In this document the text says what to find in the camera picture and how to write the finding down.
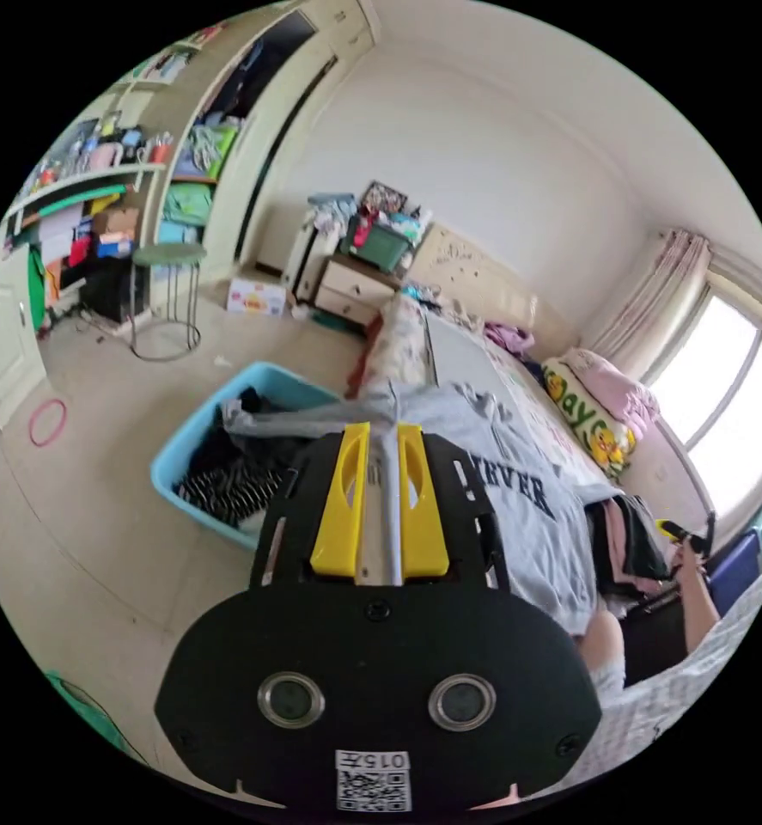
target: nightstand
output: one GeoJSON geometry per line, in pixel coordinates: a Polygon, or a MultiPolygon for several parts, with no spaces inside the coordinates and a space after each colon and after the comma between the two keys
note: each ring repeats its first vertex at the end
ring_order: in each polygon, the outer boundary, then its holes
{"type": "Polygon", "coordinates": [[[366,327],[400,286],[397,278],[337,254],[326,263],[313,303],[317,309],[366,327]]]}

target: wooden headboard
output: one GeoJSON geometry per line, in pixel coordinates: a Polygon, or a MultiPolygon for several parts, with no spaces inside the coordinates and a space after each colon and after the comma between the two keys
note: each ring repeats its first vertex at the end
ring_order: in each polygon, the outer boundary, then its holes
{"type": "Polygon", "coordinates": [[[440,287],[442,295],[485,321],[530,330],[535,337],[532,355],[539,361],[578,344],[577,331],[515,272],[439,223],[432,224],[407,277],[440,287]]]}

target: blue plastic basket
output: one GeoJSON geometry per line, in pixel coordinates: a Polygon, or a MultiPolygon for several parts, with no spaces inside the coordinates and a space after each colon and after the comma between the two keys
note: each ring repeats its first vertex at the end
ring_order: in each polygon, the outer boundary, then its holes
{"type": "Polygon", "coordinates": [[[172,489],[186,474],[192,453],[211,427],[217,405],[237,398],[247,387],[256,390],[285,410],[308,410],[313,406],[332,404],[339,400],[335,393],[316,387],[275,364],[251,364],[236,378],[218,389],[168,440],[166,446],[151,462],[151,483],[168,502],[196,518],[205,527],[254,550],[258,546],[258,533],[244,533],[228,524],[218,522],[216,518],[185,502],[172,489]]]}

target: picture frame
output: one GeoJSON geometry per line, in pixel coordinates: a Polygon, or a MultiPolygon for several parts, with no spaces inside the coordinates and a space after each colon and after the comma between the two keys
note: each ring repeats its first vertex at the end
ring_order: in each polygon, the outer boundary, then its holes
{"type": "Polygon", "coordinates": [[[373,180],[361,198],[361,205],[371,211],[394,214],[400,212],[406,205],[408,196],[379,180],[373,180]]]}

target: pink ring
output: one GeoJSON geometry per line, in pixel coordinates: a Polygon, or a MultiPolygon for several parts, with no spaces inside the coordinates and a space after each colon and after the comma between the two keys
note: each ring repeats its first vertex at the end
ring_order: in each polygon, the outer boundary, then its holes
{"type": "Polygon", "coordinates": [[[43,401],[43,403],[40,404],[40,406],[38,406],[37,409],[31,413],[31,418],[28,420],[28,437],[31,439],[31,443],[35,447],[47,447],[63,431],[63,428],[65,427],[65,420],[68,417],[68,407],[59,398],[51,398],[48,401],[43,401]],[[63,411],[60,415],[60,420],[58,421],[57,426],[54,428],[54,432],[48,438],[44,438],[42,441],[37,441],[34,438],[34,425],[37,423],[37,418],[40,415],[42,415],[42,413],[44,413],[50,406],[55,405],[59,406],[63,411]]]}

